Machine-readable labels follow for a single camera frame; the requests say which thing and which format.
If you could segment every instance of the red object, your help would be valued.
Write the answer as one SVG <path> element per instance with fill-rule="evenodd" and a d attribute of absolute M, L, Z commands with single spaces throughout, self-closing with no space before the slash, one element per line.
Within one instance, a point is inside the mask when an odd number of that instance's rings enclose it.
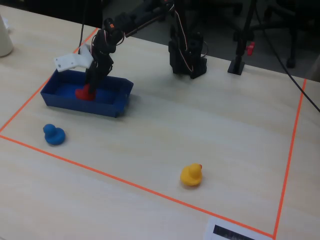
<path fill-rule="evenodd" d="M 250 43 L 249 46 L 246 47 L 246 51 L 247 51 L 248 56 L 251 56 L 254 53 L 255 45 L 256 45 L 256 43 L 253 41 Z"/>
<path fill-rule="evenodd" d="M 94 91 L 94 93 L 89 93 L 89 87 L 90 85 L 86 84 L 83 89 L 76 89 L 75 97 L 81 100 L 93 101 L 96 97 L 96 91 Z"/>

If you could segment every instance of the blue rubber duck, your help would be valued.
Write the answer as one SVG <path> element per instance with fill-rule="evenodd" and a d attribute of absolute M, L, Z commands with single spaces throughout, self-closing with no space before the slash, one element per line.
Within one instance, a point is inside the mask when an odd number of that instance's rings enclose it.
<path fill-rule="evenodd" d="M 52 124 L 47 124 L 43 127 L 44 131 L 44 139 L 47 141 L 48 144 L 51 145 L 60 145 L 66 139 L 65 131 L 63 131 L 59 127 L 55 127 Z"/>

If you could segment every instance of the blue tray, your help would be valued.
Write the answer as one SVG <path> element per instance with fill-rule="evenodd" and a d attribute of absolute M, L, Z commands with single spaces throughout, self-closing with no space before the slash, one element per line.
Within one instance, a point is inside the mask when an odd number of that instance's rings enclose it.
<path fill-rule="evenodd" d="M 47 106 L 70 109 L 85 113 L 116 118 L 125 110 L 133 82 L 119 77 L 107 76 L 96 91 L 94 101 L 77 99 L 76 89 L 85 85 L 85 73 L 66 70 L 53 73 L 41 91 Z"/>

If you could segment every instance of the orange tape line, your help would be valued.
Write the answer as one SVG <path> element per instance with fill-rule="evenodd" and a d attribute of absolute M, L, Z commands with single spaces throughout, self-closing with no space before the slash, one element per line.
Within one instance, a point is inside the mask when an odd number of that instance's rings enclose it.
<path fill-rule="evenodd" d="M 249 225 L 243 224 L 243 223 L 241 223 L 241 222 L 232 220 L 232 219 L 227 218 L 227 217 L 225 217 L 225 216 L 221 216 L 221 215 L 216 214 L 216 213 L 213 213 L 213 212 L 211 212 L 211 211 L 207 211 L 207 210 L 205 210 L 205 209 L 202 209 L 202 208 L 200 208 L 200 207 L 191 205 L 191 204 L 186 203 L 186 202 L 184 202 L 184 201 L 177 200 L 177 199 L 175 199 L 175 198 L 173 198 L 173 197 L 170 197 L 170 196 L 164 195 L 164 194 L 162 194 L 162 193 L 156 192 L 156 191 L 151 190 L 151 189 L 149 189 L 149 188 L 146 188 L 146 187 L 144 187 L 144 186 L 140 186 L 140 185 L 138 185 L 138 184 L 135 184 L 135 183 L 130 182 L 130 181 L 127 181 L 127 180 L 124 180 L 124 179 L 122 179 L 122 178 L 120 178 L 120 177 L 111 175 L 111 174 L 109 174 L 109 173 L 100 171 L 100 170 L 95 169 L 95 168 L 93 168 L 93 167 L 90 167 L 90 166 L 87 166 L 87 165 L 84 165 L 84 164 L 81 164 L 81 163 L 78 163 L 78 162 L 69 160 L 69 159 L 64 158 L 64 157 L 62 157 L 62 156 L 55 155 L 55 154 L 53 154 L 53 153 L 50 153 L 50 152 L 41 150 L 41 149 L 36 148 L 36 147 L 34 147 L 34 146 L 28 145 L 28 144 L 26 144 L 26 143 L 23 143 L 23 142 L 14 140 L 14 139 L 12 139 L 12 138 L 9 138 L 9 137 L 3 136 L 3 135 L 0 135 L 0 138 L 5 139 L 5 140 L 8 140 L 8 141 L 13 142 L 13 143 L 16 143 L 16 144 L 19 144 L 19 145 L 24 146 L 24 147 L 26 147 L 26 148 L 35 150 L 35 151 L 37 151 L 37 152 L 39 152 L 39 153 L 48 155 L 48 156 L 50 156 L 50 157 L 54 157 L 54 158 L 56 158 L 56 159 L 62 160 L 62 161 L 67 162 L 67 163 L 69 163 L 69 164 L 76 165 L 76 166 L 78 166 L 78 167 L 80 167 L 80 168 L 84 168 L 84 169 L 90 170 L 90 171 L 92 171 L 92 172 L 95 172 L 95 173 L 97 173 L 97 174 L 101 174 L 101 175 L 103 175 L 103 176 L 106 176 L 106 177 L 108 177 L 108 178 L 117 180 L 117 181 L 122 182 L 122 183 L 124 183 L 124 184 L 128 184 L 128 185 L 130 185 L 130 186 L 132 186 L 132 187 L 141 189 L 141 190 L 143 190 L 143 191 L 146 191 L 146 192 L 148 192 L 148 193 L 157 195 L 157 196 L 159 196 L 159 197 L 162 197 L 162 198 L 164 198 L 164 199 L 170 200 L 170 201 L 175 202 L 175 203 L 177 203 L 177 204 L 181 204 L 181 205 L 186 206 L 186 207 L 188 207 L 188 208 L 191 208 L 191 209 L 194 209 L 194 210 L 203 212 L 203 213 L 205 213 L 205 214 L 208 214 L 208 215 L 217 217 L 217 218 L 219 218 L 219 219 L 223 219 L 223 220 L 225 220 L 225 221 L 228 221 L 228 222 L 230 222 L 230 223 L 239 225 L 239 226 L 241 226 L 241 227 L 243 227 L 243 228 L 249 229 L 249 230 L 254 231 L 254 232 L 256 232 L 256 233 L 265 235 L 265 236 L 267 236 L 267 237 L 272 238 L 272 236 L 273 236 L 273 235 L 270 234 L 270 233 L 266 233 L 266 232 L 264 232 L 264 231 L 261 231 L 261 230 L 259 230 L 259 229 L 254 228 L 254 227 L 252 227 L 252 226 L 249 226 Z"/>
<path fill-rule="evenodd" d="M 85 42 L 87 42 L 92 36 L 93 34 L 96 33 L 96 31 L 98 30 L 98 28 L 96 28 L 85 40 L 82 44 L 84 44 Z M 77 51 L 79 50 L 79 48 L 77 47 L 76 50 L 73 51 L 73 53 L 75 54 Z M 40 90 L 47 84 L 47 82 L 50 80 L 51 76 L 38 88 L 37 91 L 35 91 L 34 94 L 32 94 L 32 96 L 18 109 L 18 111 L 16 111 L 12 117 L 10 117 L 10 119 L 0 128 L 0 133 L 9 125 L 9 123 L 11 123 L 11 121 L 21 112 L 22 109 L 25 108 L 25 106 L 40 92 Z"/>
<path fill-rule="evenodd" d="M 302 90 L 303 91 L 306 88 L 306 84 L 307 84 L 307 79 L 304 79 L 303 86 L 302 86 Z M 278 227 L 279 227 L 279 222 L 280 222 L 280 217 L 281 217 L 281 212 L 282 212 L 282 208 L 283 208 L 283 205 L 284 205 L 284 199 L 285 199 L 285 194 L 286 194 L 289 170 L 290 170 L 290 165 L 291 165 L 291 158 L 292 158 L 292 153 L 293 153 L 293 150 L 294 150 L 296 132 L 297 132 L 299 115 L 300 115 L 300 110 L 301 110 L 301 105 L 302 105 L 303 99 L 304 99 L 304 95 L 301 92 L 299 105 L 298 105 L 298 108 L 296 110 L 295 121 L 294 121 L 294 126 L 293 126 L 293 131 L 292 131 L 292 137 L 291 137 L 291 144 L 290 144 L 289 155 L 288 155 L 288 161 L 286 163 L 284 181 L 283 181 L 282 192 L 281 192 L 281 197 L 280 197 L 280 203 L 279 203 L 278 212 L 277 212 L 277 215 L 276 215 L 276 221 L 275 221 L 275 226 L 274 226 L 274 231 L 273 231 L 273 236 L 272 236 L 272 238 L 274 240 L 276 240 L 276 237 L 277 237 Z"/>

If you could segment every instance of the wire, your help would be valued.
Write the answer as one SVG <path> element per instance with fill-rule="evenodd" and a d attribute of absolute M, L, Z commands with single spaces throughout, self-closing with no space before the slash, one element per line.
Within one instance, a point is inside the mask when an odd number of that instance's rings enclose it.
<path fill-rule="evenodd" d="M 119 46 L 119 45 L 121 45 L 121 44 L 124 42 L 126 34 L 125 34 L 124 31 L 122 32 L 122 34 L 123 34 L 122 40 L 121 40 L 120 43 L 116 44 L 116 46 Z"/>
<path fill-rule="evenodd" d="M 171 12 L 172 9 L 174 9 L 175 5 L 173 4 L 172 7 L 169 9 L 169 13 Z"/>
<path fill-rule="evenodd" d="M 194 71 L 194 66 L 192 66 L 191 65 L 191 68 L 188 66 L 188 63 L 187 63 L 187 61 L 186 61 L 186 59 L 185 59 L 185 57 L 184 57 L 184 55 L 182 54 L 182 52 L 181 52 L 181 49 L 179 48 L 179 51 L 180 51 L 180 54 L 181 54 L 181 57 L 183 58 L 183 60 L 184 60 L 184 63 L 185 63 L 185 65 L 186 65 L 186 67 L 189 69 L 189 71 L 190 72 L 193 72 Z"/>
<path fill-rule="evenodd" d="M 91 53 L 91 55 L 92 55 L 92 47 L 94 46 L 94 40 L 95 40 L 96 36 L 97 36 L 97 34 L 94 35 L 94 36 L 92 37 L 92 39 L 91 39 L 91 47 L 90 47 L 90 53 Z"/>
<path fill-rule="evenodd" d="M 206 45 L 206 52 L 205 52 L 205 54 L 204 54 L 203 56 L 201 56 L 202 59 L 203 59 L 205 56 L 207 56 L 208 53 L 209 53 L 209 46 L 208 46 L 207 42 L 206 42 L 206 41 L 203 41 L 203 43 Z"/>
<path fill-rule="evenodd" d="M 255 14 L 256 14 L 256 18 L 257 18 L 257 20 L 258 20 L 258 22 L 259 22 L 259 25 L 261 26 L 262 23 L 261 23 L 261 19 L 260 19 L 260 17 L 259 17 L 259 14 L 258 14 L 257 5 L 255 6 Z M 315 109 L 317 109 L 318 112 L 320 113 L 319 107 L 310 99 L 310 97 L 309 97 L 309 96 L 305 93 L 305 91 L 299 86 L 299 84 L 296 82 L 296 80 L 294 80 L 294 78 L 293 78 L 293 77 L 291 76 L 291 74 L 289 73 L 288 69 L 285 67 L 285 65 L 284 65 L 283 62 L 281 61 L 281 59 L 280 59 L 280 57 L 279 57 L 276 49 L 274 48 L 274 46 L 272 45 L 269 37 L 267 36 L 266 31 L 265 31 L 263 28 L 261 28 L 261 29 L 262 29 L 262 32 L 263 32 L 263 35 L 264 35 L 266 41 L 268 42 L 271 50 L 273 51 L 274 55 L 275 55 L 276 58 L 278 59 L 280 65 L 281 65 L 281 67 L 283 68 L 283 70 L 285 71 L 285 73 L 289 76 L 289 78 L 293 81 L 293 83 L 298 87 L 298 89 L 303 93 L 303 95 L 306 97 L 306 99 L 308 99 L 309 102 L 310 102 L 310 103 L 315 107 Z"/>
<path fill-rule="evenodd" d="M 180 20 L 179 13 L 176 10 L 174 10 L 174 12 L 178 16 L 179 23 L 180 23 L 180 26 L 181 26 L 181 30 L 182 30 L 182 33 L 183 33 L 183 36 L 184 36 L 185 50 L 187 51 L 188 50 L 188 44 L 187 44 L 187 38 L 186 38 L 186 35 L 185 35 L 185 31 L 184 31 L 184 28 L 182 27 L 182 23 L 181 23 L 181 20 Z"/>
<path fill-rule="evenodd" d="M 106 30 L 103 30 L 103 31 L 104 31 L 104 40 L 107 43 L 107 32 L 106 32 Z"/>
<path fill-rule="evenodd" d="M 81 47 L 82 38 L 83 38 L 83 35 L 84 35 L 84 27 L 85 27 L 85 22 L 86 22 L 86 13 L 87 13 L 88 1 L 89 1 L 89 0 L 86 0 L 86 1 L 85 1 L 84 9 L 83 9 L 82 27 L 81 27 L 81 36 L 80 36 L 78 54 L 80 54 L 80 47 Z"/>

